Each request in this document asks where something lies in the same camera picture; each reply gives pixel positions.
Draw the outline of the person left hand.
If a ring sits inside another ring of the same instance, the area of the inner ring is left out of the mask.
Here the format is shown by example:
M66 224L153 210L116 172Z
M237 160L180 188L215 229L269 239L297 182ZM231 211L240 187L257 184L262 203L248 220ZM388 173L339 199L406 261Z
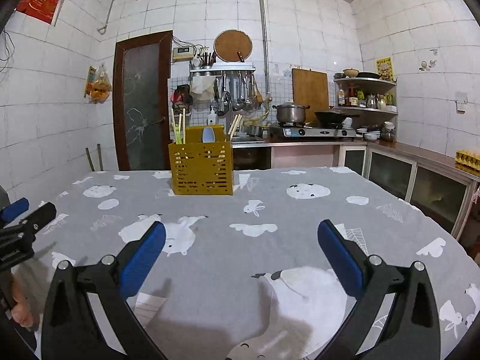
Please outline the person left hand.
M14 275L11 275L11 277L11 296L16 302L16 305L11 309L11 316L22 328L31 328L34 324L34 318L28 300L24 296L20 282Z

